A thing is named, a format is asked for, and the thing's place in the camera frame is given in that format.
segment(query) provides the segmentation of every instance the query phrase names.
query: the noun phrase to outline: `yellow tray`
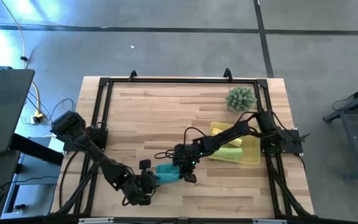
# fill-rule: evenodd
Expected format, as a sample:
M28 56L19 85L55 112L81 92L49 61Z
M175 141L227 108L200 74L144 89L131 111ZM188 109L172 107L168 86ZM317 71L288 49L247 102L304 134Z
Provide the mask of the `yellow tray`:
M212 134L212 129L218 128L220 130L226 130L233 127L233 124L226 124L226 123L220 123L220 122L212 122L211 128L209 130L209 133ZM240 164L245 165L257 165L260 163L260 139L255 138L253 136L243 136L240 137L242 139L240 147L242 148L242 157L240 160L232 160L232 159L222 159L218 157L209 156L211 159L216 159L220 161L226 161L226 162L236 162ZM222 147L235 147L230 145L229 143L226 143L222 145Z

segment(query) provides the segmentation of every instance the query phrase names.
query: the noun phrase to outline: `blue cloth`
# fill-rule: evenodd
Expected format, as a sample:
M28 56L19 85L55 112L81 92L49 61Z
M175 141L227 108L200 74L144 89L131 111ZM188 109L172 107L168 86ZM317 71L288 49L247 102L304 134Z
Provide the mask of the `blue cloth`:
M180 168L174 166L172 163L159 164L156 167L155 175L158 177L157 184L171 184L178 182Z

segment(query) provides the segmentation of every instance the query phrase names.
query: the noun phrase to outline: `concrete floor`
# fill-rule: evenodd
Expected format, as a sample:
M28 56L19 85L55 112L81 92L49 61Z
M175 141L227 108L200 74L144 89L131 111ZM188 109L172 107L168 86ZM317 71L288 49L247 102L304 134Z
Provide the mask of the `concrete floor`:
M6 2L21 24L258 28L251 0ZM260 0L260 6L266 29L358 30L358 0ZM0 24L10 21L0 3ZM85 75L129 75L135 69L139 75L220 77L229 67L236 77L267 77L259 34L25 31L24 36L29 68L50 111L63 98L77 101ZM303 147L316 214L358 221L358 182L342 181L356 171L342 125L321 119L334 101L358 90L358 35L267 35L267 43L274 77L285 79L294 122L301 133L311 132ZM0 30L0 65L20 68L21 51L18 31ZM70 108L66 102L55 114ZM25 122L33 113L26 104ZM19 123L16 131L36 137L49 129Z

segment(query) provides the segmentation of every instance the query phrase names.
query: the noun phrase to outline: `wooden tabletop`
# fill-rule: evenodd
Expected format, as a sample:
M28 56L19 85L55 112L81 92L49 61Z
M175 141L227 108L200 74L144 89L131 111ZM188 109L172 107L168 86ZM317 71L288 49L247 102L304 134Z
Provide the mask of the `wooden tabletop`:
M100 77L84 77L77 112L89 125L93 114ZM293 128L284 80L268 78L274 112L286 128ZM152 167L171 162L154 159L154 154L183 143L185 128L194 126L209 132L213 121L234 123L239 115L227 110L224 97L233 84L210 83L115 83L108 116L109 137L106 155L139 172L139 161L151 159ZM257 127L255 121L250 123ZM188 131L187 139L200 137ZM61 174L69 156L63 160ZM63 203L78 185L83 153L70 164L63 186ZM304 208L313 213L305 171L299 158L283 154L288 188ZM116 192L99 171L92 216L110 217L202 217L202 218L272 218L273 207L265 159L255 166L245 166L203 158L196 165L197 183L181 180L157 189L148 206L123 207L123 194ZM88 189L83 197L86 203ZM58 210L58 190L52 212ZM278 190L284 212L282 194Z

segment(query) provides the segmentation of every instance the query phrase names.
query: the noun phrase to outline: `green spiky ball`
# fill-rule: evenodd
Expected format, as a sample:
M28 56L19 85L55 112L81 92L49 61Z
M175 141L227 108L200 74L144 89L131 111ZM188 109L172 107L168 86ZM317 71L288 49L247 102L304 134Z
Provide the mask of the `green spiky ball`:
M237 86L229 90L229 95L225 99L227 108L236 113L249 111L256 102L251 89L244 86Z

